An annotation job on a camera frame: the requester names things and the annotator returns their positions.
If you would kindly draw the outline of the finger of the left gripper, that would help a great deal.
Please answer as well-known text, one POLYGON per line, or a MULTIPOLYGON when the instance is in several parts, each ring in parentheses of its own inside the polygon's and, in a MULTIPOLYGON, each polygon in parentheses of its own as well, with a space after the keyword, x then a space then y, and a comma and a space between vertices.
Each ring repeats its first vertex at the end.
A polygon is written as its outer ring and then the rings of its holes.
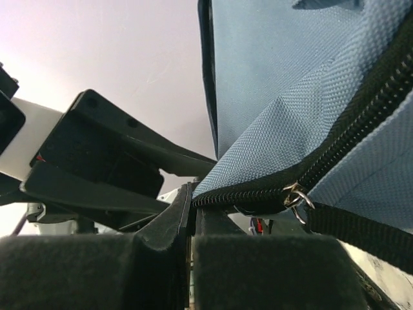
POLYGON ((156 217, 169 206, 155 198, 84 180, 41 161, 20 188, 46 205, 63 207, 106 226, 133 226, 156 217))
POLYGON ((150 162, 169 174, 180 177, 205 177, 216 161, 180 147, 151 129, 122 138, 150 162))

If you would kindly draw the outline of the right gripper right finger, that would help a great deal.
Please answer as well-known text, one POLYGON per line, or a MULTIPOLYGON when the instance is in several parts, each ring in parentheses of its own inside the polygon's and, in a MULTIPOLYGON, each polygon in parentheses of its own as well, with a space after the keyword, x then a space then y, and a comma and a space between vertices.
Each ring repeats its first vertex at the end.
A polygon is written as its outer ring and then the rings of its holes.
POLYGON ((196 309, 366 309, 344 248, 306 233, 250 236, 217 208, 199 209, 196 309))

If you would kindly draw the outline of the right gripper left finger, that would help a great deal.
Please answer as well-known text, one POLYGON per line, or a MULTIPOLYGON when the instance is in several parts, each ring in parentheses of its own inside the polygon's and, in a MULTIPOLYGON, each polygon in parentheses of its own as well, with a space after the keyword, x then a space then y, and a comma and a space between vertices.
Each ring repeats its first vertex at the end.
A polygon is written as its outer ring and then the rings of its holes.
POLYGON ((1 239, 2 309, 184 309, 192 185, 135 233, 1 239))

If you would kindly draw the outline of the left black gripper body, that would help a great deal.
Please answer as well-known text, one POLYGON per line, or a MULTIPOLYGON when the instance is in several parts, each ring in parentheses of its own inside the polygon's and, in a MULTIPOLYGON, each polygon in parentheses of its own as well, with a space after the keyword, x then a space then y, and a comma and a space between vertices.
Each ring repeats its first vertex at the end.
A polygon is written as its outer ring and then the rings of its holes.
POLYGON ((148 131, 88 89, 75 98, 31 162, 45 161, 88 181, 156 197, 164 183, 159 167, 125 141, 148 131))

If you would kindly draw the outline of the blue student backpack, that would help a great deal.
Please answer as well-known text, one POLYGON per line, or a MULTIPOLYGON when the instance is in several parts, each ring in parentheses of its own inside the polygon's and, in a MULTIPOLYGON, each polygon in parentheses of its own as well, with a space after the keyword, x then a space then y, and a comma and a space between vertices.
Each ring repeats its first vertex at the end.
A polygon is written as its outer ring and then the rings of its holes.
POLYGON ((200 1, 218 158, 195 208, 292 211, 412 272, 412 2, 200 1))

